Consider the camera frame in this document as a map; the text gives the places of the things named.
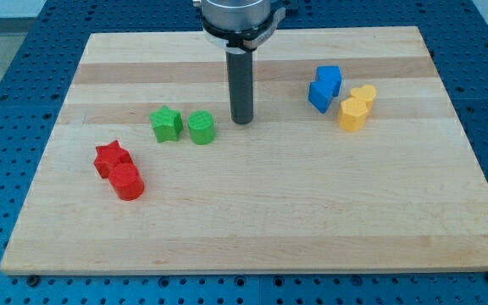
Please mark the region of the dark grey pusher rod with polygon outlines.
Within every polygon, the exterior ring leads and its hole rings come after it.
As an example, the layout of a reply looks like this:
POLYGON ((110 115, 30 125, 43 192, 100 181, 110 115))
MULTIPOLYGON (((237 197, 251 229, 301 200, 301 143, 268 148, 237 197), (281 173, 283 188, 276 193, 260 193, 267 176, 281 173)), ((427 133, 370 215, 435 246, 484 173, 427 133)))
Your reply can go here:
POLYGON ((253 119, 252 54, 226 54, 231 119, 246 125, 253 119))

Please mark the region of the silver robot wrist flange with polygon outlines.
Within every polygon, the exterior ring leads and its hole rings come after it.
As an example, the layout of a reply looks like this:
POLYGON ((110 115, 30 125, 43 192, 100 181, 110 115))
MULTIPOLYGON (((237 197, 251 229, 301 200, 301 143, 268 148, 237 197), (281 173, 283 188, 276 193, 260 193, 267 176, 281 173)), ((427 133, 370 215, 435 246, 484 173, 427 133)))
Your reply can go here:
POLYGON ((286 17, 286 7, 271 0, 193 0, 200 9, 208 42, 227 53, 252 53, 286 17))

